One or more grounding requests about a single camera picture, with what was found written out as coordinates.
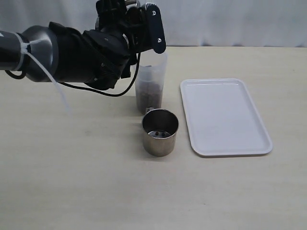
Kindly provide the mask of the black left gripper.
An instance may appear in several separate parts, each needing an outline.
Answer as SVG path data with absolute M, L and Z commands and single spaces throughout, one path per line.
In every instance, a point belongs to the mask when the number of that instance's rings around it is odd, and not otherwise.
M 98 0 L 95 30 L 111 34 L 118 31 L 132 53 L 153 50 L 162 54 L 166 50 L 165 33 L 159 7 L 152 2 L 141 6 L 143 24 L 129 24 L 125 0 Z

